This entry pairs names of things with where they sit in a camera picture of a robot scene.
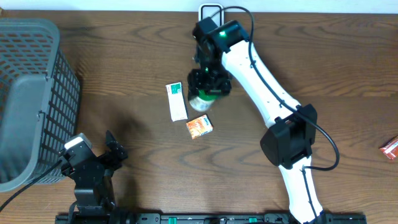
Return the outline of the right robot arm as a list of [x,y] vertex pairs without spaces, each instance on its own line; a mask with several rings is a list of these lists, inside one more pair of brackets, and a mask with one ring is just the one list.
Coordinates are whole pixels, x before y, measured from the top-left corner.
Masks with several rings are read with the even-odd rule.
[[282,174],[291,215],[299,223],[319,222],[323,208],[309,169],[315,108],[302,106],[279,85],[238,21],[218,26],[207,17],[196,23],[192,34],[197,42],[194,60],[200,67],[187,78],[191,107],[208,110],[215,100],[229,95],[231,81],[236,79],[265,122],[261,149]]

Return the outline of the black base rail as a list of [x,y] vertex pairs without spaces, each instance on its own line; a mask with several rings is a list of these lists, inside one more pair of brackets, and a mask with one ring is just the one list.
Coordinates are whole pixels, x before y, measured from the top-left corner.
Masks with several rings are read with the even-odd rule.
[[158,213],[127,213],[105,217],[79,215],[57,215],[56,224],[67,223],[126,223],[126,224],[254,224],[254,223],[297,223],[288,213],[266,213],[263,215],[161,215]]

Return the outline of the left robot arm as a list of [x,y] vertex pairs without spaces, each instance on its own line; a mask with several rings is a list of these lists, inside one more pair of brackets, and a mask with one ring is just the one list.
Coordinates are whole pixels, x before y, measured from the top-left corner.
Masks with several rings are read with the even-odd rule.
[[64,176],[75,182],[76,201],[68,215],[56,216],[56,223],[109,223],[116,210],[111,178],[128,154],[110,131],[106,131],[105,145],[108,150],[96,156],[83,133],[65,143],[59,157],[60,168]]

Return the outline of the white green medicine box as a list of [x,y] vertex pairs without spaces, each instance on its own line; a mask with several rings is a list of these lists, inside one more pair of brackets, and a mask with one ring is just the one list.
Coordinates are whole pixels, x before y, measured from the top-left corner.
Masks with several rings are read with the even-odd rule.
[[165,86],[169,99],[170,116],[172,121],[188,119],[187,110],[182,94],[182,83],[171,83]]

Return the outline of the grey plastic mesh basket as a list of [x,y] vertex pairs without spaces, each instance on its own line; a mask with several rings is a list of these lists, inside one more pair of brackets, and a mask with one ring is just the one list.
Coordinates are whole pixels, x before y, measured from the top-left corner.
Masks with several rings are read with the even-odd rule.
[[1,191],[50,170],[65,141],[75,135],[80,82],[60,48],[60,32],[46,19],[1,19]]

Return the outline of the red Top chocolate bar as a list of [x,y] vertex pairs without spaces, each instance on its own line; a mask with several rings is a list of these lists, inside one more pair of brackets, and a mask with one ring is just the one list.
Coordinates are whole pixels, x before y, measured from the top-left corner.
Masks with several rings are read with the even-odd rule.
[[393,137],[388,143],[379,148],[379,150],[390,160],[397,159],[397,136]]

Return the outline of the white barcode scanner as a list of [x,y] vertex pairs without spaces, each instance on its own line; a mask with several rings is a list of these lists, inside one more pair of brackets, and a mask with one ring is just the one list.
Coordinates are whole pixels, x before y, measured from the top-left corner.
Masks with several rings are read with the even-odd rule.
[[198,20],[211,17],[217,26],[224,24],[223,6],[218,3],[204,3],[198,8]]

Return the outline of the green lid white jar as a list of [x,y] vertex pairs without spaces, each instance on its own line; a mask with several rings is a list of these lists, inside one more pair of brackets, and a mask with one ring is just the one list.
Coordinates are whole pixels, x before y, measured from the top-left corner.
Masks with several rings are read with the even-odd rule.
[[204,90],[199,90],[197,95],[191,95],[188,102],[190,106],[198,112],[205,112],[217,100],[217,95],[206,94]]

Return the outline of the small orange snack box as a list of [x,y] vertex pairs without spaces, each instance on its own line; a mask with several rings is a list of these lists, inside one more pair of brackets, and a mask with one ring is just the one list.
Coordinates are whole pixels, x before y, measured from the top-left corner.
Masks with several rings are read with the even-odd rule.
[[192,139],[208,134],[213,130],[213,125],[206,114],[187,122],[186,126]]

